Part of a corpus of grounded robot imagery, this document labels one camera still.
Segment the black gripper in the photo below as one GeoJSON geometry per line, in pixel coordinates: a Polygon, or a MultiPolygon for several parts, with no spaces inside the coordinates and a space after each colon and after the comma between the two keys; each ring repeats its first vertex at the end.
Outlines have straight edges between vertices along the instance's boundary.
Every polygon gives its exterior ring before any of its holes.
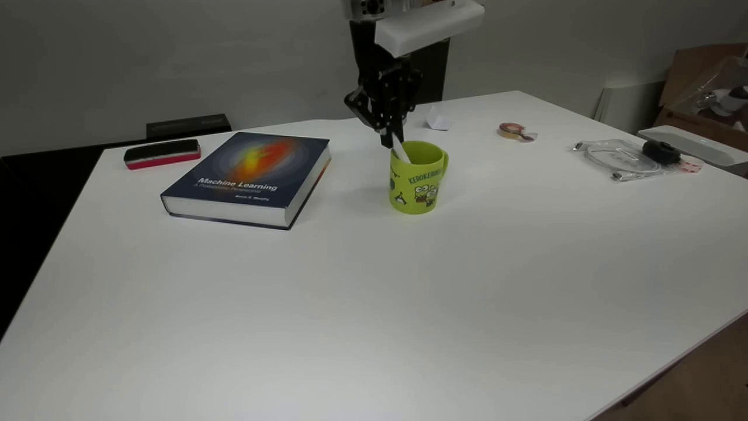
{"type": "Polygon", "coordinates": [[[419,87],[420,74],[407,61],[398,61],[364,76],[343,103],[360,122],[381,130],[384,146],[392,146],[402,142],[402,124],[415,107],[419,87]]]}

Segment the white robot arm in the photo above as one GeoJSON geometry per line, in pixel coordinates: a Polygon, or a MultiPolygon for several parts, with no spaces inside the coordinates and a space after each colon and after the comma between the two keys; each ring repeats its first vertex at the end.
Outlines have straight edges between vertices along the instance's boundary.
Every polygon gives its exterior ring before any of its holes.
{"type": "Polygon", "coordinates": [[[405,139],[405,119],[419,103],[423,73],[415,52],[443,43],[484,21],[478,0],[342,0],[350,28],[357,87],[346,107],[384,146],[405,139]]]}

